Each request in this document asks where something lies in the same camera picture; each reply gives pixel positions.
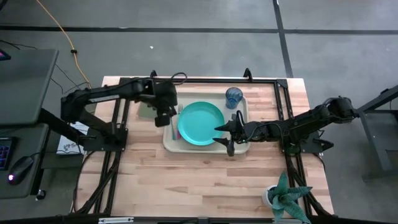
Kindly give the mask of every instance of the computer monitor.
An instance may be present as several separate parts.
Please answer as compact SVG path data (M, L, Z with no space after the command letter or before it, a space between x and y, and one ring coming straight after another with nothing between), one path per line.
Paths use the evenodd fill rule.
M0 61L9 59L11 59L11 56L0 49Z

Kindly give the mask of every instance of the succulent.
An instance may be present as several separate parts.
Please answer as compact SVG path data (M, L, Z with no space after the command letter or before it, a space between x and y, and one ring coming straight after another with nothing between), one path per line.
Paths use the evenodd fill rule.
M312 187L293 187L288 188L287 176L283 172L278 181L278 185L268 190L268 199L272 204L272 212L275 222L278 222L286 211L292 217L311 224L311 221L304 214L304 211L294 201L308 194Z

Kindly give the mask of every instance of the concrete floor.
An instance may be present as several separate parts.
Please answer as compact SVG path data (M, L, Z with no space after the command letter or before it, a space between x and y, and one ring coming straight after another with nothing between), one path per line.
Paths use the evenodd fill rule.
M42 0L63 26L260 28L276 29L272 0ZM280 0L285 29L396 30L398 1ZM34 0L9 1L0 25L54 26ZM93 86L105 75L240 77L249 67L255 77L286 77L278 34L220 33L69 33L79 50L81 68ZM0 31L0 39L59 49L58 64L77 83L70 46L60 32ZM311 106L330 96L347 96L361 106L398 84L398 35L287 34L293 76L304 78ZM0 48L14 49L1 44ZM73 85L55 70L64 89ZM51 83L45 108L59 114L59 87ZM398 108L398 102L392 103ZM357 119L330 125L324 139L335 143L325 153L326 176L335 213L341 217L396 222L398 178L364 183L361 175L377 169L377 160ZM45 200L33 197L0 201L1 219L66 214L77 170L47 173Z

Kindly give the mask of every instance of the butcher block tabletop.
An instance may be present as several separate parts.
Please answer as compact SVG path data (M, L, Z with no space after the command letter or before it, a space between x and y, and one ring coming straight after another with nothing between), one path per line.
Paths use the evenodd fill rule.
M103 85L118 84L120 78L104 77ZM304 80L287 81L293 114L308 111ZM231 86L243 91L248 101L249 121L278 119L274 87L270 84L184 83L177 86L177 92L225 93ZM283 94L281 97L285 111ZM98 103L95 115L111 121L114 104L115 101ZM163 128L156 128L153 120L139 118L138 108L139 103L131 102L127 119L129 135L119 165L112 216L273 217L272 210L262 203L261 195L266 187L277 184L286 170L279 143L252 142L247 153L234 157L172 153L164 149ZM104 152L95 152L85 163L78 184L78 209L98 185L103 157ZM322 163L312 154L302 154L302 160L307 185L313 187L312 193L324 209L333 213Z

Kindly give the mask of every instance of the beige tray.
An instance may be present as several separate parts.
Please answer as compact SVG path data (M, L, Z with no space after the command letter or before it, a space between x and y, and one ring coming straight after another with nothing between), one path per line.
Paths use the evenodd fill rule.
M184 107L197 101L205 101L213 103L224 115L225 123L231 120L232 114L236 114L237 110L242 111L244 121L249 120L248 102L245 97L239 102L236 109L228 109L225 106L225 93L178 93L178 103L182 103ZM178 122L178 116L173 117L174 125ZM231 135L224 132L221 138L231 139ZM213 153L213 154L226 154L226 147L220 143L214 142L207 146L195 146L190 144L184 138L179 140L172 139L171 125L164 128L163 145L170 152L186 152L186 153ZM249 150L250 143L235 144L235 154L243 154Z

